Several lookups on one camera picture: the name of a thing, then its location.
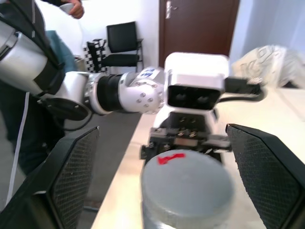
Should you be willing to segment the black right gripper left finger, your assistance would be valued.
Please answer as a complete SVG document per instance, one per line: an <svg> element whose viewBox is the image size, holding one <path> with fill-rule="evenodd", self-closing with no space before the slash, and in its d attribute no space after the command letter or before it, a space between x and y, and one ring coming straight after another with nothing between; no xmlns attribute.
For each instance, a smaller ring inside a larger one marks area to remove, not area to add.
<svg viewBox="0 0 305 229"><path fill-rule="evenodd" d="M75 229L89 191L99 128L62 138L0 214L2 229Z"/></svg>

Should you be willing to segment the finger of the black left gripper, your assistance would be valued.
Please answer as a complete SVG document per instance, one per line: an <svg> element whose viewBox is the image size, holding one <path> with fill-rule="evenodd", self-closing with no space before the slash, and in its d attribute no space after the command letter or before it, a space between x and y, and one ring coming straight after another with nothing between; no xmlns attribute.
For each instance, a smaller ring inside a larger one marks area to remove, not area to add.
<svg viewBox="0 0 305 229"><path fill-rule="evenodd" d="M229 144L228 146L213 146L213 145L207 145L204 147L204 154L208 155L214 159L216 159L218 162L223 164L222 159L222 153L231 152L232 151L232 145Z"/></svg>
<svg viewBox="0 0 305 229"><path fill-rule="evenodd" d="M140 148L140 160L146 165L154 157L154 143L142 145Z"/></svg>

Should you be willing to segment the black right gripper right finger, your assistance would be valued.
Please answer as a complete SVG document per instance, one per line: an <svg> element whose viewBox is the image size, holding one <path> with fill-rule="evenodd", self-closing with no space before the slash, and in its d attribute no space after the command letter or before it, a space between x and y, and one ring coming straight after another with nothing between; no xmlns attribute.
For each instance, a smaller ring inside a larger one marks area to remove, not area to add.
<svg viewBox="0 0 305 229"><path fill-rule="evenodd" d="M226 133L245 187L268 229L305 227L305 165L275 135L228 124Z"/></svg>

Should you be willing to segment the person's bare hand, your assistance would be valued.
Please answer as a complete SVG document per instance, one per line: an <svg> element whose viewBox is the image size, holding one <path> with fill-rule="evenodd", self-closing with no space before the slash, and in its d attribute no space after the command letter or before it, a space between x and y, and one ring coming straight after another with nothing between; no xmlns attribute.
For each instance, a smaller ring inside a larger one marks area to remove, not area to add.
<svg viewBox="0 0 305 229"><path fill-rule="evenodd" d="M68 3L71 3L73 5L69 14L75 19L82 18L84 15L84 8L81 0L69 0Z"/></svg>

